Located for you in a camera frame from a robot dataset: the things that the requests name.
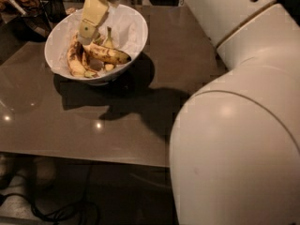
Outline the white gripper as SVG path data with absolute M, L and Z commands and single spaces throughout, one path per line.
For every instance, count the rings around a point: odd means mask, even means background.
M 78 40 L 82 45 L 88 45 L 97 35 L 99 26 L 103 23 L 109 9 L 108 0 L 85 0 L 82 18 L 79 25 Z

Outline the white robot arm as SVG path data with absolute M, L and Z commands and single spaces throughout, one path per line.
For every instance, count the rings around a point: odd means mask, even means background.
M 185 0 L 228 73 L 170 138 L 180 225 L 299 225 L 300 28 L 278 0 Z

